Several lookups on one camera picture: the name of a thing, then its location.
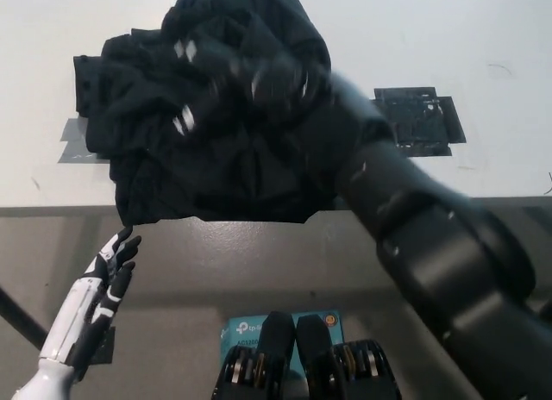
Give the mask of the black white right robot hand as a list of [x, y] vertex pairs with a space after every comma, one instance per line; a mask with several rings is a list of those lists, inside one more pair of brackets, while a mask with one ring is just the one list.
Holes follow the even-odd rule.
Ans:
[[177, 41], [174, 50], [178, 59], [209, 80], [172, 119], [181, 136], [196, 133], [217, 110], [240, 99], [250, 108], [285, 121], [301, 116], [331, 92], [329, 70], [287, 51], [272, 57], [248, 57], [206, 38]]

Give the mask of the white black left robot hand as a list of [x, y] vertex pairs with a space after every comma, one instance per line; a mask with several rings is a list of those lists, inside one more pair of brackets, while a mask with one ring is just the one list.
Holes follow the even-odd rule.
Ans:
[[40, 352], [81, 371], [90, 364], [108, 333], [135, 269], [141, 237], [124, 228], [103, 245], [72, 284]]

